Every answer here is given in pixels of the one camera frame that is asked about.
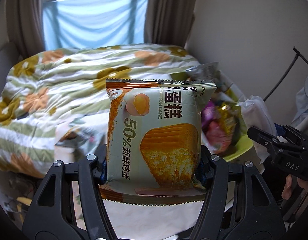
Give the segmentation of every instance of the white plastic bag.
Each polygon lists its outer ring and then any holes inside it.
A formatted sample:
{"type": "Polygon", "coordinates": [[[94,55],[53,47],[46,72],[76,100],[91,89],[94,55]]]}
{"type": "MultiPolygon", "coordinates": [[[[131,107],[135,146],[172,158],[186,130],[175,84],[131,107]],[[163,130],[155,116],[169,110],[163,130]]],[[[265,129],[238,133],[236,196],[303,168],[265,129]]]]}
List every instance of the white plastic bag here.
{"type": "MultiPolygon", "coordinates": [[[[246,99],[245,102],[239,102],[237,106],[241,107],[241,115],[247,128],[255,126],[273,136],[277,136],[275,124],[262,98],[251,96],[251,98],[246,99]]],[[[261,159],[260,163],[263,163],[269,156],[269,153],[266,147],[254,141],[253,143],[257,156],[261,159]]]]}

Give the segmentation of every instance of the cracked egg image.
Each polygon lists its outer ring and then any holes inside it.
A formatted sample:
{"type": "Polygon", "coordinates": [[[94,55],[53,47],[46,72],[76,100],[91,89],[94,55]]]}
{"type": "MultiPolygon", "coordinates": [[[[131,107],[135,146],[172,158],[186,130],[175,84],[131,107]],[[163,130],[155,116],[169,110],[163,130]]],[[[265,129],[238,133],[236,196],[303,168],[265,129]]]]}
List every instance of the cracked egg image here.
{"type": "Polygon", "coordinates": [[[126,110],[132,116],[144,116],[150,112],[150,98],[145,94],[137,94],[127,100],[126,110]]]}

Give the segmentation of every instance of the blue cloth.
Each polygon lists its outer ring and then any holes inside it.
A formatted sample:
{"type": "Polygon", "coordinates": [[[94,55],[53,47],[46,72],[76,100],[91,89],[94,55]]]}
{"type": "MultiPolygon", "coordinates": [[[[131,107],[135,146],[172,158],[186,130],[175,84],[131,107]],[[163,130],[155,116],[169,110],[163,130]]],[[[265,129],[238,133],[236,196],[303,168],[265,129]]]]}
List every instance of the blue cloth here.
{"type": "Polygon", "coordinates": [[[43,7],[46,50],[144,43],[148,0],[59,0],[43,7]]]}

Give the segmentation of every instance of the snack wrapper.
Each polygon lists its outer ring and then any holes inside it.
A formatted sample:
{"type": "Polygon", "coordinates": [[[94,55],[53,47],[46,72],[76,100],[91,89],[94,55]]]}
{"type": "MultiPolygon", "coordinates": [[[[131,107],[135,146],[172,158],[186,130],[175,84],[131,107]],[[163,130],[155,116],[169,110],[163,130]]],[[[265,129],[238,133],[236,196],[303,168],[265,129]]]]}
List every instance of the snack wrapper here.
{"type": "Polygon", "coordinates": [[[102,197],[131,204],[203,200],[194,177],[211,82],[107,80],[111,100],[102,197]]]}

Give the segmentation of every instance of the brown curtain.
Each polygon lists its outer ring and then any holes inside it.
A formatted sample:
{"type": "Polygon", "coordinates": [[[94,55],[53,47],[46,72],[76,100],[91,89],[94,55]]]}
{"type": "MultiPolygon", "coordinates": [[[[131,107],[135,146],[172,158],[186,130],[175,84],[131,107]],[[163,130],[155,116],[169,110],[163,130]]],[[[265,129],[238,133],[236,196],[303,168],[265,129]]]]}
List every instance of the brown curtain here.
{"type": "Polygon", "coordinates": [[[145,43],[184,47],[193,24],[196,0],[149,0],[145,43]]]}
{"type": "Polygon", "coordinates": [[[43,0],[6,0],[7,32],[23,58],[44,51],[43,0]]]}

